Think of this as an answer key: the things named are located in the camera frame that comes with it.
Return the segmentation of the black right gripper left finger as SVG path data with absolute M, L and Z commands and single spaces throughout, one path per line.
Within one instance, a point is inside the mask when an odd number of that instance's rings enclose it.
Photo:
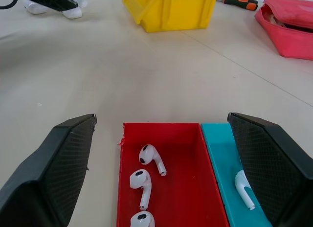
M 68 227 L 81 192 L 97 117 L 54 126 L 0 189 L 0 227 Z

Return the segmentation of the teal plastic tray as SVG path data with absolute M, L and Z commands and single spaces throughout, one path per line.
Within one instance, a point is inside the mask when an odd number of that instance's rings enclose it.
M 252 189 L 245 191 L 255 204 L 249 210 L 235 187 L 235 176 L 243 169 L 229 123 L 203 123 L 203 137 L 212 162 L 230 227 L 272 227 Z

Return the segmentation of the red plastic tray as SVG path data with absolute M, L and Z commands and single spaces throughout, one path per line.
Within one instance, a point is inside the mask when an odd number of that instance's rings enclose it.
M 130 175 L 145 169 L 152 179 L 148 211 L 156 227 L 230 227 L 217 180 L 198 123 L 124 123 L 116 227 L 130 227 L 139 212 L 142 189 L 130 187 Z M 143 165 L 139 152 L 153 145 L 167 170 Z

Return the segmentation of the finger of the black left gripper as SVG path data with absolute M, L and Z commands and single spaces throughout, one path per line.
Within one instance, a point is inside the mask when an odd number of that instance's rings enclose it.
M 30 0 L 56 11 L 67 11 L 78 7 L 74 0 Z

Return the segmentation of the pink fabric zip pouch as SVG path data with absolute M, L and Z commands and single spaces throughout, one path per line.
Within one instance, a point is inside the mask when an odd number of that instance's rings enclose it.
M 262 7 L 269 8 L 286 27 L 266 21 Z M 278 53 L 286 58 L 313 60 L 313 1 L 264 0 L 255 14 Z

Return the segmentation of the white earbud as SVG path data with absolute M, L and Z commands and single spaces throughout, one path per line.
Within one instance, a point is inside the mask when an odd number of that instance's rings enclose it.
M 149 172 L 145 169 L 139 169 L 133 172 L 130 175 L 130 188 L 143 188 L 139 208 L 142 211 L 146 211 L 149 206 L 152 191 L 152 181 Z
M 155 227 L 155 219 L 148 211 L 141 211 L 131 217 L 130 227 Z
M 251 186 L 243 170 L 239 171 L 235 176 L 235 187 L 246 207 L 249 210 L 253 210 L 255 208 L 255 204 L 245 190 L 246 187 L 251 189 Z
M 147 165 L 150 162 L 154 161 L 156 163 L 159 174 L 161 176 L 167 175 L 167 170 L 162 161 L 162 158 L 160 157 L 160 154 L 153 145 L 146 144 L 142 147 L 139 153 L 139 161 L 143 165 Z

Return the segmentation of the yellow plastic bin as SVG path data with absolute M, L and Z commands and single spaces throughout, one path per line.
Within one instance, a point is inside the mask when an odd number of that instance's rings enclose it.
M 208 27 L 216 0 L 122 0 L 146 32 Z

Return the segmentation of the white earbud case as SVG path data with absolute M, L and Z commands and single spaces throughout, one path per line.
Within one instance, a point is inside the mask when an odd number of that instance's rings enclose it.
M 83 16 L 82 8 L 86 7 L 88 3 L 86 0 L 74 0 L 74 1 L 78 3 L 77 8 L 70 9 L 67 11 L 57 11 L 57 12 L 62 13 L 68 19 L 76 19 L 76 18 L 82 17 Z M 53 10 L 43 5 L 40 5 L 38 3 L 32 2 L 30 0 L 23 0 L 23 4 L 24 4 L 25 9 L 31 14 L 36 14 L 36 15 L 43 14 L 43 13 L 48 12 L 49 10 Z

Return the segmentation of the orange and black pliers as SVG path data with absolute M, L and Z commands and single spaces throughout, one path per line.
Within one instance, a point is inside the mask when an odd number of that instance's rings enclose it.
M 255 11 L 258 8 L 258 1 L 256 0 L 218 0 L 227 5 L 234 5 L 236 7 Z

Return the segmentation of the beige contents of pouch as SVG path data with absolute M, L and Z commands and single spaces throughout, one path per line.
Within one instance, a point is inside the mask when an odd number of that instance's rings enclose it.
M 262 7 L 262 15 L 264 17 L 264 19 L 268 22 L 270 22 L 271 24 L 277 25 L 277 26 L 281 26 L 281 27 L 286 27 L 286 25 L 281 22 L 280 20 L 278 20 L 274 14 L 272 13 L 272 11 L 267 8 L 267 7 Z

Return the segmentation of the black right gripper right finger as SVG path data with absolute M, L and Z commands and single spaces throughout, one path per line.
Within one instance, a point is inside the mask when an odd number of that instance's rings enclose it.
M 313 227 L 313 158 L 278 124 L 227 117 L 252 191 L 272 227 Z

